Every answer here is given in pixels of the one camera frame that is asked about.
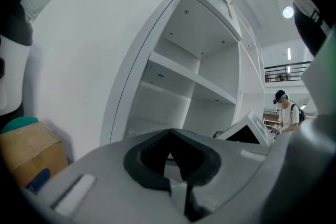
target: ceiling light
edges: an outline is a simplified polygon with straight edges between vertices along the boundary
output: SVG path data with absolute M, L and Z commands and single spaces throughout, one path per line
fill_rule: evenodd
M 288 54 L 288 60 L 292 59 L 290 48 L 287 49 L 287 54 Z
M 293 10 L 292 7 L 285 7 L 282 11 L 282 14 L 283 14 L 284 18 L 289 19 L 289 18 L 293 17 L 294 10 Z

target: man wearing black cap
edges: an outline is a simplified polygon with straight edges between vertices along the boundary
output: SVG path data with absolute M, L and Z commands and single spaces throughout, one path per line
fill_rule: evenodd
M 283 132 L 295 131 L 299 127 L 300 117 L 299 108 L 294 102 L 288 100 L 288 96 L 282 90 L 277 91 L 274 98 L 274 103 L 282 104 L 279 113 L 280 126 L 283 127 Z

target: teal object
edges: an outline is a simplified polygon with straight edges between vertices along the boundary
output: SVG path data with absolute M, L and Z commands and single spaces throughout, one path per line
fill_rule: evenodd
M 0 134 L 4 134 L 27 125 L 31 125 L 36 122 L 38 122 L 38 119 L 35 117 L 21 117 L 14 119 L 5 125 Z

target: round light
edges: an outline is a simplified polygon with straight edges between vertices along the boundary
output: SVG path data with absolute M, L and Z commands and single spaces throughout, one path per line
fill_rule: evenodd
M 284 18 L 289 19 L 289 18 L 293 17 L 294 10 L 293 10 L 292 7 L 285 7 L 282 11 L 282 14 L 283 14 Z

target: railing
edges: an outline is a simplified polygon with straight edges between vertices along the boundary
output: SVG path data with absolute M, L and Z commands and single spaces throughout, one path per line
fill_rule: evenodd
M 311 61 L 265 67 L 265 82 L 301 80 L 302 73 L 310 66 L 310 63 Z

